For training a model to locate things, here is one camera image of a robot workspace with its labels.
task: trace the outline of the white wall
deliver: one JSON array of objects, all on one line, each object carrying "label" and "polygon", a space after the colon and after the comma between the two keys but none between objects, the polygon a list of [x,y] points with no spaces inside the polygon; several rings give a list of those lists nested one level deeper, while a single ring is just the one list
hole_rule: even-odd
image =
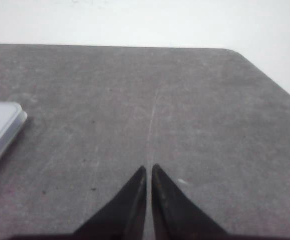
[{"label": "white wall", "polygon": [[229,48],[290,93],[290,0],[0,0],[0,43]]}]

